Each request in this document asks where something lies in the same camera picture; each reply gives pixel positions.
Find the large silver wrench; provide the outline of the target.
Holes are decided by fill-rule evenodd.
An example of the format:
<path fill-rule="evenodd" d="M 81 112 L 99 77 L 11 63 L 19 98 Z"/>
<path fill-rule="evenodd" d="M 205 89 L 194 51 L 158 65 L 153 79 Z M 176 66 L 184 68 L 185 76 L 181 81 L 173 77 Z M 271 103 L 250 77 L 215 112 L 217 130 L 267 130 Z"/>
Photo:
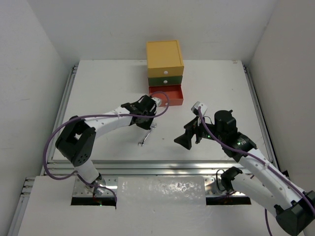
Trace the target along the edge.
<path fill-rule="evenodd" d="M 146 133 L 146 135 L 138 142 L 138 146 L 142 147 L 145 143 L 145 141 L 147 140 L 148 136 L 151 134 L 151 132 L 157 127 L 156 123 L 153 123 L 150 126 L 149 131 Z"/>

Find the green drawer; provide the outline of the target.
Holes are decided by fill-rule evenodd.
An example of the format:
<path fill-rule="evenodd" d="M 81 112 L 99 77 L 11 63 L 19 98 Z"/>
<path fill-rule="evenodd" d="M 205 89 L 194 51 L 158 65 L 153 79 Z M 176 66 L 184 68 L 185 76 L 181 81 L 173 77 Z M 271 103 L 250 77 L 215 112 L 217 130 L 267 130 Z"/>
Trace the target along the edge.
<path fill-rule="evenodd" d="M 150 87 L 180 85 L 182 83 L 182 79 L 182 75 L 170 77 L 152 77 L 148 78 L 148 84 Z"/>

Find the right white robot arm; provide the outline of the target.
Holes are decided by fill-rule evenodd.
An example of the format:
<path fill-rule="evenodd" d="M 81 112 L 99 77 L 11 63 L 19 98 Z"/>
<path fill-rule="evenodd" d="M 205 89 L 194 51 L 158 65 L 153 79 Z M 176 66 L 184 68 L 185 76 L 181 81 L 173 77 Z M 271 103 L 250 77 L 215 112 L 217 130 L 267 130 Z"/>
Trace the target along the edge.
<path fill-rule="evenodd" d="M 202 103 L 192 107 L 196 117 L 184 126 L 185 133 L 174 142 L 191 149 L 192 138 L 216 141 L 224 153 L 246 168 L 254 178 L 233 166 L 220 175 L 222 191 L 241 192 L 271 213 L 289 235 L 297 236 L 315 219 L 315 193 L 305 191 L 289 180 L 246 135 L 238 131 L 232 111 L 220 110 L 214 123 L 206 123 L 207 108 Z"/>

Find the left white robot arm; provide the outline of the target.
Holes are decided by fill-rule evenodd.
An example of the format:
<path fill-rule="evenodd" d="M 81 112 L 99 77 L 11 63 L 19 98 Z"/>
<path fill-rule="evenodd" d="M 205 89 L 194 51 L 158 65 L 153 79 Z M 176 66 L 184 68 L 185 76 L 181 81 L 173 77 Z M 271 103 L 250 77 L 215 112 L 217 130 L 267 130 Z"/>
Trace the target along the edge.
<path fill-rule="evenodd" d="M 106 182 L 91 159 L 96 139 L 118 128 L 134 124 L 149 130 L 161 103 L 162 100 L 157 97 L 143 95 L 137 101 L 122 104 L 101 117 L 78 119 L 65 126 L 55 147 L 71 162 L 93 195 L 101 196 L 105 192 Z"/>

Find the aluminium front rail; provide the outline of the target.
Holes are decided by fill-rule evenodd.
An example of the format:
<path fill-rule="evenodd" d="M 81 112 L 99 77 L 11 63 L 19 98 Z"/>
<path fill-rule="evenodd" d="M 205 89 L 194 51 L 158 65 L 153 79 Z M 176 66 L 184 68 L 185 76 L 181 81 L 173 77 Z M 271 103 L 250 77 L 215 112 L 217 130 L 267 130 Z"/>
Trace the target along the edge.
<path fill-rule="evenodd" d="M 119 177 L 202 177 L 206 197 L 216 198 L 224 195 L 217 188 L 220 174 L 235 166 L 243 173 L 252 177 L 254 174 L 233 160 L 223 161 L 96 161 L 94 163 L 102 175 L 106 187 L 117 194 Z M 47 164 L 50 173 L 56 177 L 64 177 L 74 171 L 73 166 L 66 161 L 50 161 Z M 76 175 L 73 187 L 75 198 L 91 198 L 90 190 Z M 30 195 L 35 177 L 27 177 L 22 194 Z"/>

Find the right aluminium side rail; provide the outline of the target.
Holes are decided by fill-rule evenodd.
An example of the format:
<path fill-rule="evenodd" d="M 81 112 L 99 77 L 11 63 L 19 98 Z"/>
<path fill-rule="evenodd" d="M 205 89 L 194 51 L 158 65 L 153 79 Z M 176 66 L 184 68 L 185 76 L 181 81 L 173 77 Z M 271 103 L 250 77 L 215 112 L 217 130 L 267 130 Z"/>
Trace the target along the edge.
<path fill-rule="evenodd" d="M 265 118 L 264 118 L 264 115 L 263 115 L 263 112 L 261 109 L 261 105 L 260 105 L 256 90 L 255 90 L 253 81 L 252 81 L 250 71 L 244 64 L 242 64 L 242 66 L 243 66 L 243 71 L 244 71 L 245 77 L 247 79 L 247 83 L 249 86 L 249 90 L 251 93 L 252 101 L 253 101 L 255 112 L 256 112 L 256 116 L 258 119 L 259 127 L 260 127 L 260 130 L 262 133 L 262 138 L 264 140 L 264 144 L 265 144 L 265 148 L 266 148 L 269 160 L 273 163 L 273 165 L 277 169 L 280 170 L 281 168 L 279 166 L 279 162 L 278 162 L 275 150 L 274 150 L 274 146 L 273 146 L 270 134 L 269 134 L 268 127 L 267 127 L 266 122 L 265 122 Z"/>

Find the aluminium side rail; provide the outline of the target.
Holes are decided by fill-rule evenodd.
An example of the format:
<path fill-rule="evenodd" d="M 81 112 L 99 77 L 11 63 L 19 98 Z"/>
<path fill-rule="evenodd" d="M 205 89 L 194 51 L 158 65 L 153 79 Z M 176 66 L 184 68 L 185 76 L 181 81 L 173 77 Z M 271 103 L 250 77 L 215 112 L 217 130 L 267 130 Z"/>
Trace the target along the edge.
<path fill-rule="evenodd" d="M 68 79 L 66 81 L 65 88 L 63 91 L 63 96 L 62 96 L 62 99 L 60 102 L 60 106 L 58 109 L 57 117 L 56 117 L 56 120 L 54 123 L 53 131 L 55 131 L 63 123 L 63 118 L 65 116 L 67 104 L 68 104 L 71 90 L 72 90 L 72 86 L 73 86 L 75 76 L 76 76 L 76 73 L 78 70 L 78 65 L 79 64 L 75 64 L 71 68 L 71 71 L 69 73 L 69 76 L 68 76 Z M 50 139 L 50 142 L 49 142 L 49 145 L 48 145 L 47 151 L 46 151 L 46 160 L 45 160 L 46 165 L 48 165 L 51 162 L 54 163 L 53 157 L 54 157 L 54 153 L 55 153 L 55 142 L 56 142 L 57 138 L 58 138 L 58 134 L 56 133 L 53 136 L 53 138 Z"/>
<path fill-rule="evenodd" d="M 250 71 L 244 64 L 242 64 L 242 66 L 243 66 L 243 71 L 244 71 L 245 77 L 247 79 L 247 83 L 249 86 L 249 90 L 251 93 L 252 101 L 253 101 L 255 112 L 256 112 L 256 116 L 258 119 L 259 127 L 260 127 L 260 130 L 262 133 L 262 138 L 264 140 L 264 144 L 265 144 L 265 148 L 266 148 L 269 160 L 273 163 L 273 165 L 277 169 L 280 170 L 281 168 L 279 166 L 279 162 L 278 162 L 275 150 L 274 150 L 274 146 L 273 146 L 270 134 L 269 134 L 268 127 L 267 127 L 266 122 L 265 122 L 265 118 L 264 118 L 264 115 L 263 115 L 263 112 L 261 109 L 261 105 L 260 105 L 256 90 L 255 90 L 253 81 L 252 81 Z"/>

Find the left aluminium side rail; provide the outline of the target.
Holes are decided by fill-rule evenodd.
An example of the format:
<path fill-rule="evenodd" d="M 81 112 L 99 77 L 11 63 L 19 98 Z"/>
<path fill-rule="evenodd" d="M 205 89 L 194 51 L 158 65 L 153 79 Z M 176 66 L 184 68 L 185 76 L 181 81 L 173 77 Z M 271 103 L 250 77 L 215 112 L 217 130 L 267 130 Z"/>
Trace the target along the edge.
<path fill-rule="evenodd" d="M 69 73 L 69 76 L 68 76 L 68 79 L 66 81 L 65 88 L 63 91 L 63 96 L 62 96 L 62 99 L 60 102 L 60 106 L 58 109 L 57 117 L 56 117 L 56 120 L 54 123 L 53 131 L 55 131 L 63 123 L 63 118 L 65 116 L 67 104 L 68 104 L 71 90 L 72 90 L 72 86 L 73 86 L 75 76 L 76 76 L 76 73 L 78 70 L 78 65 L 79 64 L 75 64 L 71 68 L 71 71 Z M 55 153 L 55 142 L 56 142 L 57 138 L 58 138 L 58 134 L 56 133 L 53 136 L 53 138 L 50 139 L 50 142 L 49 142 L 49 145 L 48 145 L 47 151 L 46 151 L 46 160 L 45 160 L 46 165 L 48 165 L 51 162 L 54 163 L 53 157 L 54 157 L 54 153 Z"/>

